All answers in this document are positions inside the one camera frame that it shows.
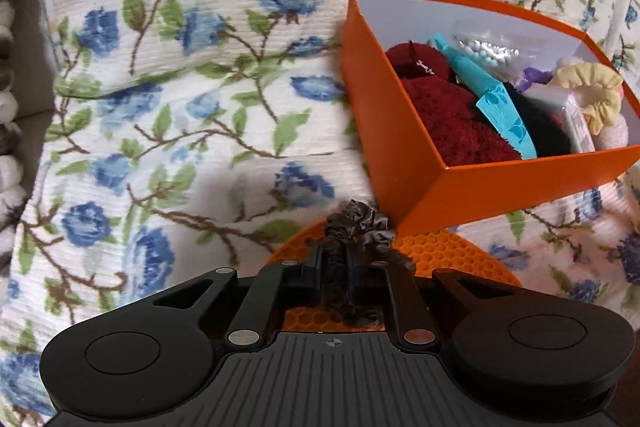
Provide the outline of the teal wet wipes pack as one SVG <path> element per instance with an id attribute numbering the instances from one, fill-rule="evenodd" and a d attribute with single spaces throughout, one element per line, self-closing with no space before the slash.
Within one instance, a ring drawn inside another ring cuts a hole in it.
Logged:
<path id="1" fill-rule="evenodd" d="M 503 82 L 491 76 L 471 57 L 450 46 L 439 32 L 434 35 L 433 42 L 465 87 L 476 96 L 476 107 L 498 135 L 506 140 L 522 159 L 535 159 L 537 152 L 534 142 Z"/>

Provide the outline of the black pompom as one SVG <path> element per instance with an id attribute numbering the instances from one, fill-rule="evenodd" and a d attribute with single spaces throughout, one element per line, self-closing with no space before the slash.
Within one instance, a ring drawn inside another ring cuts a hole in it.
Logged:
<path id="1" fill-rule="evenodd" d="M 503 83 L 518 115 L 532 139 L 538 157 L 568 155 L 572 151 L 570 139 L 544 111 L 527 100 L 511 83 Z"/>

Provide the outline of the beige scrunchie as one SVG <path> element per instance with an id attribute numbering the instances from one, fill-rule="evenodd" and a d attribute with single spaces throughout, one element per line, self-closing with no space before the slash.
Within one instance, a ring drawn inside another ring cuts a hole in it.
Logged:
<path id="1" fill-rule="evenodd" d="M 623 77 L 601 63 L 576 63 L 558 68 L 550 80 L 553 87 L 574 94 L 591 135 L 599 135 L 620 116 Z"/>

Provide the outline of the red knitted plush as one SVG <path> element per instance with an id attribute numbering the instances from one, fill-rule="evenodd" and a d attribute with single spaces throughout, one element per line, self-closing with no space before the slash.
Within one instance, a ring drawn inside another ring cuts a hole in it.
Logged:
<path id="1" fill-rule="evenodd" d="M 454 82 L 438 49 L 407 41 L 387 49 L 386 57 L 446 166 L 521 158 L 480 113 L 474 94 Z"/>

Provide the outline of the pink tissue pack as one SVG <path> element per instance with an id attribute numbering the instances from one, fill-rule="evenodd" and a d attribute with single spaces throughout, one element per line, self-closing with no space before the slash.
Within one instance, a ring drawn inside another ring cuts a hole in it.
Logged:
<path id="1" fill-rule="evenodd" d="M 523 95 L 563 131 L 573 154 L 596 150 L 582 109 L 570 89 L 535 83 Z"/>

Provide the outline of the orange cardboard box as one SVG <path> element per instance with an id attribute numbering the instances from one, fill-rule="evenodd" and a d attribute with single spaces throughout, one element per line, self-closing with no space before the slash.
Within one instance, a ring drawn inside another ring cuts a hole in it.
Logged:
<path id="1" fill-rule="evenodd" d="M 349 0 L 341 66 L 373 193 L 413 235 L 535 206 L 610 182 L 637 145 L 575 153 L 559 118 L 526 115 L 462 53 L 477 30 L 526 47 L 530 65 L 574 56 L 608 67 L 582 31 L 496 0 Z"/>

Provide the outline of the purple plush cloth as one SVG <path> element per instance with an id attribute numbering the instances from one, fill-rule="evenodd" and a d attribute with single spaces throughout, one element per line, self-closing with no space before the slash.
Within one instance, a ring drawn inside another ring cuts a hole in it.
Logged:
<path id="1" fill-rule="evenodd" d="M 553 78 L 552 70 L 540 70 L 535 67 L 526 67 L 523 69 L 522 75 L 515 83 L 516 91 L 524 93 L 534 84 L 547 84 Z"/>

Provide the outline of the grey sparkly scrunchie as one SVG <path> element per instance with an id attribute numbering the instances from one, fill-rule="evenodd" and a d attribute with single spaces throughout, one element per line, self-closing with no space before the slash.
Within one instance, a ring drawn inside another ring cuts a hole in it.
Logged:
<path id="1" fill-rule="evenodd" d="M 331 213 L 321 244 L 322 307 L 353 329 L 378 329 L 383 312 L 367 273 L 375 263 L 416 273 L 416 262 L 393 247 L 396 232 L 381 211 L 352 199 Z"/>

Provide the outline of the striped fuzzy pillow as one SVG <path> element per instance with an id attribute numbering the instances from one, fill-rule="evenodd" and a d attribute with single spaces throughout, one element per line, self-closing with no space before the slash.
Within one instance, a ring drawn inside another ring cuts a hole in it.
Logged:
<path id="1" fill-rule="evenodd" d="M 1 277 L 9 276 L 15 228 L 24 208 L 25 191 L 21 187 L 23 165 L 15 153 L 22 132 L 14 120 L 18 102 L 12 88 L 14 72 L 9 55 L 14 43 L 12 26 L 15 17 L 13 0 L 1 0 Z"/>

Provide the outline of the bag of white beads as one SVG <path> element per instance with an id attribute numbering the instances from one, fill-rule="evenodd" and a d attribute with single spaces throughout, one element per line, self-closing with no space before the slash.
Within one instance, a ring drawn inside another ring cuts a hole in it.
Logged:
<path id="1" fill-rule="evenodd" d="M 452 43 L 487 68 L 528 67 L 544 50 L 544 39 L 490 29 L 475 20 L 457 20 L 451 29 Z"/>

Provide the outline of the white pink plush toy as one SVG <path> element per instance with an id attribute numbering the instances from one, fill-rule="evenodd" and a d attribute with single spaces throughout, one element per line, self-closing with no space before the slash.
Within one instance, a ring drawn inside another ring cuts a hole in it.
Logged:
<path id="1" fill-rule="evenodd" d="M 624 88 L 619 87 L 616 98 L 611 98 L 608 103 L 601 103 L 602 128 L 593 138 L 597 150 L 613 150 L 629 144 L 628 124 L 622 114 L 623 101 Z"/>

